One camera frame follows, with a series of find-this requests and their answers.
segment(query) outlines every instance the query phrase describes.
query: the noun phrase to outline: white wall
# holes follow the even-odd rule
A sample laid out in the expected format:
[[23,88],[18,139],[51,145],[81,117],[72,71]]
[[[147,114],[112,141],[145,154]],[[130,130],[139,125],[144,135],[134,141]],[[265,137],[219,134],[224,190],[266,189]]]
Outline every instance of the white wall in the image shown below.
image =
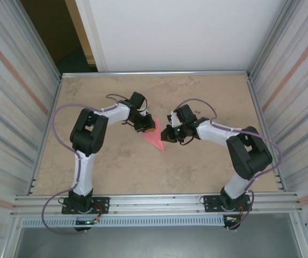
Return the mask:
[[76,0],[99,71],[248,69],[286,0]]

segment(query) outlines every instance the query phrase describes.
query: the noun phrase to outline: marble-patterned surface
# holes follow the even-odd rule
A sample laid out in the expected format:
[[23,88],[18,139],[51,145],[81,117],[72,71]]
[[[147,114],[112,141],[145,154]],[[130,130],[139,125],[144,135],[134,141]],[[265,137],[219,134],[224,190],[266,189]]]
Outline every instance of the marble-patterned surface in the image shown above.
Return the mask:
[[[244,76],[172,76],[66,78],[57,107],[83,103],[95,108],[113,104],[105,95],[117,93],[130,97],[133,91],[148,99],[153,118],[161,127],[167,115],[187,98],[201,98],[218,112],[220,124],[259,128]],[[190,102],[197,116],[211,117],[204,104]],[[58,135],[71,145],[69,136],[81,109],[68,107],[56,116]],[[164,143],[162,152],[150,145],[141,133],[120,123],[108,127],[103,148],[94,165],[94,194],[183,194],[219,192],[233,175],[227,148],[209,141],[194,140],[186,146]],[[35,195],[52,195],[71,187],[74,175],[73,154],[59,145],[49,133],[34,188]],[[273,174],[260,178],[255,191],[277,191]]]

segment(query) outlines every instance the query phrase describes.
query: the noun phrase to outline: pink triangular object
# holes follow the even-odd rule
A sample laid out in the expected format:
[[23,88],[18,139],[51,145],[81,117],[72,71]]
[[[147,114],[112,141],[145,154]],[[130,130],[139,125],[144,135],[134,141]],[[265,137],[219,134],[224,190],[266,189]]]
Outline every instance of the pink triangular object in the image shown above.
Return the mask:
[[163,142],[161,141],[161,127],[160,121],[158,119],[154,119],[155,121],[155,131],[149,133],[143,133],[143,138],[154,145],[156,148],[162,150],[164,152]]

